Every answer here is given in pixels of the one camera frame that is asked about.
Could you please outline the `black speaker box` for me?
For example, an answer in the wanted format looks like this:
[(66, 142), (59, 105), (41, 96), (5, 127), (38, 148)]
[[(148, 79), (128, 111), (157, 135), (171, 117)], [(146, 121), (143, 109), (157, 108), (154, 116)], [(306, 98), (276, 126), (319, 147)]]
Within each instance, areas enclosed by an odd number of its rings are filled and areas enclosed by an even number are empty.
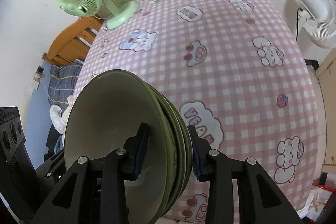
[(1, 195), (14, 214), (29, 223), (51, 188), (38, 178), (25, 146), (18, 108), (1, 108)]

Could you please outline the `grey plaid pillow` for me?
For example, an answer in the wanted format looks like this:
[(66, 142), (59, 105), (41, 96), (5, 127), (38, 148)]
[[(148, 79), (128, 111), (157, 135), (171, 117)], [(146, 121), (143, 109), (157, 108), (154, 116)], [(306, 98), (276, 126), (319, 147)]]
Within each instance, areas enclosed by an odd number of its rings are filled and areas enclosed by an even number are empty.
[(68, 107), (67, 98), (74, 93), (81, 69), (82, 65), (78, 63), (51, 66), (48, 95), (52, 105), (58, 105), (62, 110)]

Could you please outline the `cream floral bowl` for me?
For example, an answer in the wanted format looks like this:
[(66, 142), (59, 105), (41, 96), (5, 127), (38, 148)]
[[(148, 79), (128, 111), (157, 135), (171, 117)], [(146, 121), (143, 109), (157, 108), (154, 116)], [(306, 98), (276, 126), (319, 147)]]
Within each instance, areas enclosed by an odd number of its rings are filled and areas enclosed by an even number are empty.
[(172, 193), (169, 197), (169, 204), (173, 205), (187, 187), (191, 173), (192, 151), (191, 140), (187, 127), (175, 106), (160, 92), (155, 92), (163, 112), (167, 116), (168, 123), (172, 129), (171, 135), (175, 141), (175, 152), (177, 153), (177, 172), (175, 173)]
[(172, 193), (172, 186), (174, 183), (175, 173), (177, 172), (177, 153), (175, 152), (175, 141), (171, 135), (172, 129), (168, 123), (167, 116), (163, 112), (163, 107), (160, 105), (155, 92), (157, 90), (150, 84), (143, 82), (146, 90), (151, 96), (151, 102), (154, 103), (154, 110), (157, 111), (159, 118), (159, 136), (163, 138), (165, 148), (160, 148), (159, 151), (163, 153), (163, 163), (166, 165), (164, 171), (166, 172), (166, 178), (164, 180), (163, 194), (161, 197), (161, 203), (159, 204), (157, 212), (154, 214), (151, 223), (155, 222), (157, 218), (164, 216), (173, 205), (169, 204), (169, 197)]

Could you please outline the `large cream ceramic bowl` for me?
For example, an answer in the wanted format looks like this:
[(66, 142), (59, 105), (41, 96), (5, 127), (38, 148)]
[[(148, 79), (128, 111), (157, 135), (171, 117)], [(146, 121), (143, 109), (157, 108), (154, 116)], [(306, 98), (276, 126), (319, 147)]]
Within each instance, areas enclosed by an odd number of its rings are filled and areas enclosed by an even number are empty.
[(142, 122), (150, 126), (139, 182), (126, 183), (130, 223), (151, 223), (161, 203), (166, 178), (163, 153), (159, 151), (165, 148), (159, 136), (159, 118), (143, 82), (124, 70), (97, 75), (76, 98), (65, 134), (66, 166), (71, 166), (80, 156), (94, 160), (121, 148)]

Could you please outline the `pile of clothes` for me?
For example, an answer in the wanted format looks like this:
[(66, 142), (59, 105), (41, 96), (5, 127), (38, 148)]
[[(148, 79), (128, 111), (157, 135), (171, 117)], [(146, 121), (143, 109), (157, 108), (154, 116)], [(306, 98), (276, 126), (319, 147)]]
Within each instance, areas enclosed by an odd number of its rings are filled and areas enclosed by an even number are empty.
[[(68, 106), (66, 107), (65, 110), (62, 110), (61, 116), (62, 119), (66, 122), (66, 124), (68, 122), (68, 118), (72, 110), (74, 101), (75, 97), (73, 95), (70, 95), (67, 98)], [(43, 157), (44, 161), (47, 161), (51, 156), (63, 150), (65, 133), (64, 135), (58, 133), (52, 124), (46, 141), (47, 152), (44, 154)]]

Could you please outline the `pink checkered tablecloth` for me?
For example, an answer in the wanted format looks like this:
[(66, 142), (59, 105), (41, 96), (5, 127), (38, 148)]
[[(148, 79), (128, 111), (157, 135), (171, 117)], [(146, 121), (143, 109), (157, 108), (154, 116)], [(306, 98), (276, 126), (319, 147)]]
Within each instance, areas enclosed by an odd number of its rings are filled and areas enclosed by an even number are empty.
[(317, 159), (317, 105), (301, 51), (269, 0), (143, 1), (102, 28), (76, 83), (130, 71), (165, 95), (200, 137), (230, 158), (255, 158), (295, 210)]

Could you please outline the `white plastic bag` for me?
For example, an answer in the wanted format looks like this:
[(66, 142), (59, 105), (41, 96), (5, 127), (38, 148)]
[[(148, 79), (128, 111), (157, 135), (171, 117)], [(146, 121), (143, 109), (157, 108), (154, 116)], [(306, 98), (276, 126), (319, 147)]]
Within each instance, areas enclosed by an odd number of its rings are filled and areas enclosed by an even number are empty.
[(64, 135), (66, 131), (66, 122), (61, 116), (62, 109), (58, 105), (52, 105), (50, 107), (50, 118), (56, 131), (61, 135)]

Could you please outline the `green desk fan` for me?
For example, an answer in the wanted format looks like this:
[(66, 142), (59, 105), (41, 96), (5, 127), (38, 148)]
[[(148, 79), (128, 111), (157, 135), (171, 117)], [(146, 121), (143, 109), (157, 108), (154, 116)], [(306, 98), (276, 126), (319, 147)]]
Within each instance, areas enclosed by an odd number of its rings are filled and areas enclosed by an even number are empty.
[(105, 18), (106, 28), (113, 30), (129, 20), (139, 9), (139, 3), (129, 1), (117, 6), (113, 0), (55, 0), (67, 14), (78, 17), (95, 16), (105, 6), (111, 16)]

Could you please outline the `wall socket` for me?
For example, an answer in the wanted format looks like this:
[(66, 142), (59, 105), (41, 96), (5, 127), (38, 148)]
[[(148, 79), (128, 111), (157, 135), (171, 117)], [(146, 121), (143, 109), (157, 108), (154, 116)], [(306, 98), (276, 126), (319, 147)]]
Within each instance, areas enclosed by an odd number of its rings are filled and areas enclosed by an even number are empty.
[(43, 74), (43, 71), (44, 71), (44, 68), (41, 67), (41, 66), (38, 66), (37, 74), (42, 75), (42, 74)]

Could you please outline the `white standing fan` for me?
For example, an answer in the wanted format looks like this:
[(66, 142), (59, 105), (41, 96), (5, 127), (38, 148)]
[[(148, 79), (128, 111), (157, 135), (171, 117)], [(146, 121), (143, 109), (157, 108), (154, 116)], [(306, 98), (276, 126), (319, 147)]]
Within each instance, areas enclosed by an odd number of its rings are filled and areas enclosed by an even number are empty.
[(335, 48), (335, 1), (299, 0), (304, 9), (299, 12), (298, 29), (323, 49)]

